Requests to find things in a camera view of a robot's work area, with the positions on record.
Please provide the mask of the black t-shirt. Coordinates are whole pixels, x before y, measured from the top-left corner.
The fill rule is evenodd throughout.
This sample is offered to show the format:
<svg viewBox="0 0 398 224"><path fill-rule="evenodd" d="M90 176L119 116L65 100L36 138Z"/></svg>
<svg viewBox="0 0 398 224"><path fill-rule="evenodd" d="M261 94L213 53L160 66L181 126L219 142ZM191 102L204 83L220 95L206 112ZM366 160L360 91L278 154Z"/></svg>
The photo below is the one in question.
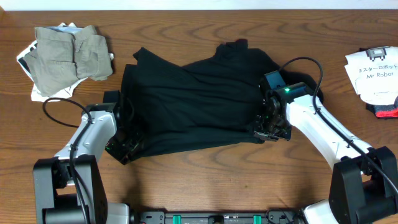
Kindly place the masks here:
<svg viewBox="0 0 398 224"><path fill-rule="evenodd" d="M144 133L133 160L241 142L259 144L254 122L262 77L280 69L246 39L227 42L214 56L178 66L147 49L134 54L121 85Z"/></svg>

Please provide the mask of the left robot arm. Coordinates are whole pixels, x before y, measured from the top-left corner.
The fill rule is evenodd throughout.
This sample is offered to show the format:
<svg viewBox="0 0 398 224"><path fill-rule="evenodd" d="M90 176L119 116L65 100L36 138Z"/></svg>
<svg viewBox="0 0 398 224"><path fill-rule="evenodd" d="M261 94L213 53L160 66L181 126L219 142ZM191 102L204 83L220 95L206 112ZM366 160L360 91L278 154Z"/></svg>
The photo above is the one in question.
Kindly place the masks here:
<svg viewBox="0 0 398 224"><path fill-rule="evenodd" d="M104 152L130 163L142 140L131 103L83 108L67 145L33 168L37 223L139 223L125 203L108 201L98 168Z"/></svg>

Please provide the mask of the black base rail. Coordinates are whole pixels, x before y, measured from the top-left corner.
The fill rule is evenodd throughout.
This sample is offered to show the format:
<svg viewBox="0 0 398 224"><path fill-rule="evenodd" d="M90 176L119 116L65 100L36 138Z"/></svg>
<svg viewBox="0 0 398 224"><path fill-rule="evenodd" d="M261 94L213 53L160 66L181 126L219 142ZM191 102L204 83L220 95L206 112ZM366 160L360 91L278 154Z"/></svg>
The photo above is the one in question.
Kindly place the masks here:
<svg viewBox="0 0 398 224"><path fill-rule="evenodd" d="M301 213L293 210L268 210L264 213L201 213L132 211L130 224L306 224Z"/></svg>

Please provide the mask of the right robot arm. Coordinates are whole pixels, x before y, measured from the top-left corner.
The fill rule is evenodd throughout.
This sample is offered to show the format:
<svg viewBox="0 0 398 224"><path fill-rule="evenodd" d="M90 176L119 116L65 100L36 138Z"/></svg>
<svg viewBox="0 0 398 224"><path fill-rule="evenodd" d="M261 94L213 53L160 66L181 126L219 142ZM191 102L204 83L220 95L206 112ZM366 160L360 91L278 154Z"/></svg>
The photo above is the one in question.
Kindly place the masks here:
<svg viewBox="0 0 398 224"><path fill-rule="evenodd" d="M397 214L397 161L346 129L306 84L260 84L264 97L254 135L286 141L296 127L332 169L327 199L301 209L295 223L374 223Z"/></svg>

